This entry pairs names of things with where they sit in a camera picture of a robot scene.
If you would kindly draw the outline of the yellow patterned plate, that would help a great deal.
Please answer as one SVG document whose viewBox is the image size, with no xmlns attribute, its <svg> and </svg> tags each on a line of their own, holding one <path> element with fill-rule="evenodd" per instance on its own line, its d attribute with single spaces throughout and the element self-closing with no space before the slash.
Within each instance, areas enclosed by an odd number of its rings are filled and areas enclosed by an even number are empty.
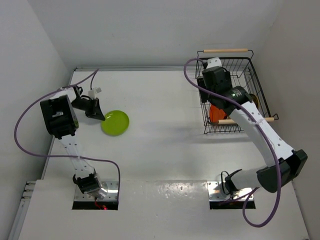
<svg viewBox="0 0 320 240">
<path fill-rule="evenodd" d="M 256 101 L 253 100 L 253 102 L 254 102 L 256 108 L 259 109 L 259 107 L 260 107 L 260 101 L 259 101 L 259 99 L 258 99 L 257 96 L 256 96 L 256 98 L 257 98 L 257 100 L 256 100 Z"/>
<path fill-rule="evenodd" d="M 254 95 L 254 94 L 250 94 L 251 98 L 253 101 L 256 101 L 257 100 L 257 97 Z"/>
</svg>

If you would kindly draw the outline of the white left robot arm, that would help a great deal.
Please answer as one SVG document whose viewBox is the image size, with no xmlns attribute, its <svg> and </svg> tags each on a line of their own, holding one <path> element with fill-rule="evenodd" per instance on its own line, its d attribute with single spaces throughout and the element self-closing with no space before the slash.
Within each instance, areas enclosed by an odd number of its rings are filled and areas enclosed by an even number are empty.
<svg viewBox="0 0 320 240">
<path fill-rule="evenodd" d="M 77 138 L 79 121 L 74 109 L 82 110 L 90 119 L 104 121 L 105 116 L 97 97 L 82 97 L 82 88 L 73 86 L 62 88 L 51 98 L 40 102 L 41 112 L 48 133 L 54 136 L 64 146 L 70 159 L 74 175 L 72 180 L 84 195 L 95 199 L 104 199 L 108 194 L 100 181 L 96 169 L 82 159 L 81 145 Z"/>
</svg>

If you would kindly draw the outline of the orange plate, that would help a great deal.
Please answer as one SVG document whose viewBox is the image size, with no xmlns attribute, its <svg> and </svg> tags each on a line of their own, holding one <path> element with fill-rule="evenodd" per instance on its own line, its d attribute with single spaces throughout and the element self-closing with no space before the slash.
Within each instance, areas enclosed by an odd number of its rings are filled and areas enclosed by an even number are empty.
<svg viewBox="0 0 320 240">
<path fill-rule="evenodd" d="M 219 120 L 225 120 L 227 114 L 222 110 L 217 108 L 214 105 L 211 105 L 209 108 L 209 120 L 211 123 L 218 123 Z"/>
</svg>

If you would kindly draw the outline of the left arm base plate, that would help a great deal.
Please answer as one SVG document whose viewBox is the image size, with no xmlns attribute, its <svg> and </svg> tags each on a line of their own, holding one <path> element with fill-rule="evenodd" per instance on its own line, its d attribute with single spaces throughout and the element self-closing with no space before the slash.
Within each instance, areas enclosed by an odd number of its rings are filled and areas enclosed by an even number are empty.
<svg viewBox="0 0 320 240">
<path fill-rule="evenodd" d="M 75 202 L 93 202 L 97 198 L 98 202 L 116 202 L 118 199 L 118 181 L 101 181 L 101 188 L 97 194 L 83 194 L 78 187 L 75 189 Z"/>
</svg>

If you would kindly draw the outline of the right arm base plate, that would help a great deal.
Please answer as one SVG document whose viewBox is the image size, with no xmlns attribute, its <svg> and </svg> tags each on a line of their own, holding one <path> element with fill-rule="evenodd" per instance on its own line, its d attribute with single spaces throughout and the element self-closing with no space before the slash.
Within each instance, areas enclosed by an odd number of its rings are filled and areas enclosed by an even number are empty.
<svg viewBox="0 0 320 240">
<path fill-rule="evenodd" d="M 253 190 L 252 188 L 243 188 L 233 194 L 228 194 L 226 189 L 223 192 L 222 185 L 221 181 L 207 182 L 207 191 L 210 203 L 219 203 L 229 200 L 244 201 Z"/>
</svg>

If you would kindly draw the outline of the green plate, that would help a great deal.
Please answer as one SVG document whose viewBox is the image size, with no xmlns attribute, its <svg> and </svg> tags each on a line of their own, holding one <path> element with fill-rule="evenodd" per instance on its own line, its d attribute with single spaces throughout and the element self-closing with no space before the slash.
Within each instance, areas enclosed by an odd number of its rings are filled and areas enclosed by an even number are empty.
<svg viewBox="0 0 320 240">
<path fill-rule="evenodd" d="M 101 130 L 108 136 L 120 136 L 129 127 L 130 119 L 128 115 L 121 110 L 109 111 L 104 117 L 105 120 L 101 122 Z"/>
</svg>

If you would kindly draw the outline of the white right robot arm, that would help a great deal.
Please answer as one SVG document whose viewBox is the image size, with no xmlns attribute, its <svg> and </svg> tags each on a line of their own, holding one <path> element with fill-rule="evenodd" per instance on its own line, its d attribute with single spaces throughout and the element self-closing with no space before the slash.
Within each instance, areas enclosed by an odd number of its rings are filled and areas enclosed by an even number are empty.
<svg viewBox="0 0 320 240">
<path fill-rule="evenodd" d="M 220 66 L 202 71 L 204 88 L 223 96 L 208 95 L 209 102 L 223 110 L 248 135 L 261 153 L 265 166 L 250 170 L 236 170 L 224 180 L 229 194 L 244 188 L 263 188 L 275 193 L 296 178 L 308 156 L 302 149 L 294 150 L 278 136 L 263 118 L 252 96 L 242 87 L 233 86 L 231 74 Z"/>
</svg>

